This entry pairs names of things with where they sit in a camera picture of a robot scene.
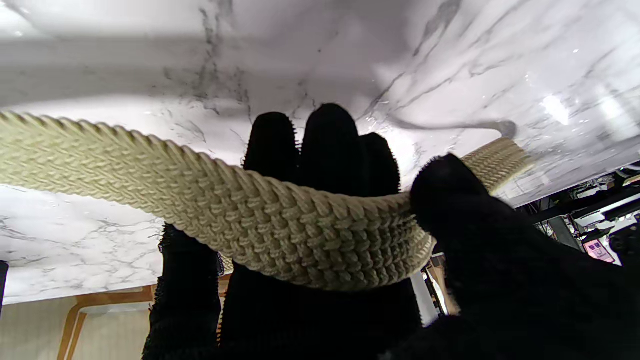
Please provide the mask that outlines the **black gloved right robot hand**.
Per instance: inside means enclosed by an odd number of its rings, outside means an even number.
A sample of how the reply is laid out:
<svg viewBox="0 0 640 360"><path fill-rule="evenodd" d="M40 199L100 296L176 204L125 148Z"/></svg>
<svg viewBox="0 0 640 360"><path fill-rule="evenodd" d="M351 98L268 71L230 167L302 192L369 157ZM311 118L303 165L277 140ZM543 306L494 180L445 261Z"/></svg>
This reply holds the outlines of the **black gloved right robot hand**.
<svg viewBox="0 0 640 360"><path fill-rule="evenodd" d="M550 239L490 196L449 153L410 203L445 255L461 312L423 326L411 280L363 292L282 282L235 264L224 303L218 254L171 224L144 360L637 360L639 267Z"/></svg>

